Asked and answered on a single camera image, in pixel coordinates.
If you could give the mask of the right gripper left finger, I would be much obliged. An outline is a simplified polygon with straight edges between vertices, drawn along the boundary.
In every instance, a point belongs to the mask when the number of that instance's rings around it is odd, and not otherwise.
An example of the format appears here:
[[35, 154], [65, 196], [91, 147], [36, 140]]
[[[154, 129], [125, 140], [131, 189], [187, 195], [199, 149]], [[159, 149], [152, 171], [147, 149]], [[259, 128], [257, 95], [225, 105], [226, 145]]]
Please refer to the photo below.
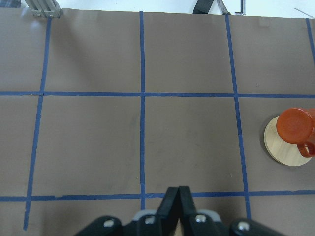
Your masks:
[[101, 216], [85, 226], [77, 236], [168, 236], [178, 222], [178, 187], [169, 187], [157, 210], [141, 210], [126, 225], [117, 217]]

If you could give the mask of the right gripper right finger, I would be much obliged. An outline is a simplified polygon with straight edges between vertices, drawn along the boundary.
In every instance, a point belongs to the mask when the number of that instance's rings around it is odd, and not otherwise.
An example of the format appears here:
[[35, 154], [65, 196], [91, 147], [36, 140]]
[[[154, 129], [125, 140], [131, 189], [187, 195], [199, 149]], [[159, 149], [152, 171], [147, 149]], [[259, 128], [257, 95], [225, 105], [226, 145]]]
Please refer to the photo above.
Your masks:
[[283, 234], [261, 223], [238, 218], [225, 225], [217, 212], [197, 210], [187, 186], [179, 187], [181, 216], [186, 236], [282, 236]]

